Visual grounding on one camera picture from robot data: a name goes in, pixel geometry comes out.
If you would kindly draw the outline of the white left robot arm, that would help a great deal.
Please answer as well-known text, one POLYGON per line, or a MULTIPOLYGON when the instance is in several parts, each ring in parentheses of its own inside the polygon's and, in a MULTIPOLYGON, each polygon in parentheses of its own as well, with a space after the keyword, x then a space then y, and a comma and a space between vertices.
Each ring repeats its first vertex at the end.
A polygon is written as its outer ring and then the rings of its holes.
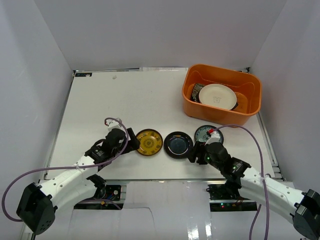
POLYGON ((17 215, 35 235, 44 233, 63 209, 86 199, 103 198, 107 183, 98 172, 116 155, 139 147, 140 142, 131 128, 112 129, 84 153, 74 169, 67 169, 40 184, 29 184, 22 193, 17 215))

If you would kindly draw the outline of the black glossy round plate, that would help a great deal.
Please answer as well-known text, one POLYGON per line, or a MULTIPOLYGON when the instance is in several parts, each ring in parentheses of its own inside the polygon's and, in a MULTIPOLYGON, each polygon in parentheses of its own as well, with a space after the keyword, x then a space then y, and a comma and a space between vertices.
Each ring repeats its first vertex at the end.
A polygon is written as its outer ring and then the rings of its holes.
POLYGON ((191 137, 181 131, 171 132, 163 143, 165 153, 176 160, 187 159, 193 146, 191 137))

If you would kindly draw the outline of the cream round plate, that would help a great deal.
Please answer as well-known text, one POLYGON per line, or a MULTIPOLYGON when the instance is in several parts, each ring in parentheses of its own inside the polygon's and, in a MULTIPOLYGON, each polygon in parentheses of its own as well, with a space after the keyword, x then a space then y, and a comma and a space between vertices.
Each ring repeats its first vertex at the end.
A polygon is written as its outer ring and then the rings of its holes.
POLYGON ((237 105, 237 96, 233 90, 222 84, 204 86, 198 98, 201 104, 224 110, 232 110, 237 105))

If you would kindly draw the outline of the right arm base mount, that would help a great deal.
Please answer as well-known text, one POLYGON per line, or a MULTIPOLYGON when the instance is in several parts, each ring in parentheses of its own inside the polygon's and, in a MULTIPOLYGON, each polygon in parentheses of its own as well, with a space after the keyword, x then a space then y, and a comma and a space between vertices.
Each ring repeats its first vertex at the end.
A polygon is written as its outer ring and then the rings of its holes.
POLYGON ((255 212, 256 202, 232 193, 225 184, 209 184, 206 188, 212 213, 217 212, 255 212))

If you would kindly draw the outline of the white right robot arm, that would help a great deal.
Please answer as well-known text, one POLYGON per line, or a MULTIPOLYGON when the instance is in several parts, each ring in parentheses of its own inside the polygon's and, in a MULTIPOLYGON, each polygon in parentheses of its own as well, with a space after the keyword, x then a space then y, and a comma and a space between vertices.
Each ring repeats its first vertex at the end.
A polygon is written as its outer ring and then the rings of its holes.
POLYGON ((219 142, 196 142, 188 153, 191 163, 209 164, 226 179, 226 195, 239 197, 268 207, 291 223, 309 240, 320 238, 320 194, 312 189, 291 188, 270 177, 264 177, 249 163, 232 157, 219 142))

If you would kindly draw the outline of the blue white porcelain plate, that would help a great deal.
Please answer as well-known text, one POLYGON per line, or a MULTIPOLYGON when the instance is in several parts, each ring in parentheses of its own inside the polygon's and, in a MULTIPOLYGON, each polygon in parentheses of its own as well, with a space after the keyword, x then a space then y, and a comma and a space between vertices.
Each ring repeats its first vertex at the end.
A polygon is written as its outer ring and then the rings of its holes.
POLYGON ((219 143, 224 143, 224 136, 220 130, 216 130, 216 127, 213 125, 202 125, 198 127, 194 133, 194 140, 197 142, 205 143, 208 139, 207 131, 210 129, 215 129, 216 133, 220 135, 219 143))

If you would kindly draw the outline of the black floral rectangular plate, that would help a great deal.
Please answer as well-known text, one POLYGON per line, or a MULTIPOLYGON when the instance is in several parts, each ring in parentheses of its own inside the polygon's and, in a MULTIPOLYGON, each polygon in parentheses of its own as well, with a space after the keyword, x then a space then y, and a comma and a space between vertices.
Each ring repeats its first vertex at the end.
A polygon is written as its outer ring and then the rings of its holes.
POLYGON ((190 96, 190 100, 195 102, 195 103, 200 103, 200 99, 199 99, 199 94, 200 91, 202 90, 202 88, 204 87, 203 84, 200 83, 195 83, 192 91, 191 91, 191 96, 190 96))

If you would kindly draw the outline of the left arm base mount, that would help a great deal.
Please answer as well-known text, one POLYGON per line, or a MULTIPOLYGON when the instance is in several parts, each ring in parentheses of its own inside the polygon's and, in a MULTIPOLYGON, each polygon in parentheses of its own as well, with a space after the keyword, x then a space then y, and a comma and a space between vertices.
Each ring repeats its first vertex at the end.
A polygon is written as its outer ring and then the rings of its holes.
POLYGON ((106 185, 97 190, 93 197, 82 200, 76 204, 74 210, 121 210, 121 185, 106 185))

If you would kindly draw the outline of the yellow patterned round plate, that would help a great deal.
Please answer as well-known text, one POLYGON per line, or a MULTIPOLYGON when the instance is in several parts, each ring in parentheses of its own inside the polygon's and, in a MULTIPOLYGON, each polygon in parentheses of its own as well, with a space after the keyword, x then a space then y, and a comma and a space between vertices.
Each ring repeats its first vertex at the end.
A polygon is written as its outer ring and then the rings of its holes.
POLYGON ((163 147, 163 137, 155 129, 143 129, 135 136, 140 142, 137 152, 142 156, 151 157, 157 154, 163 147))

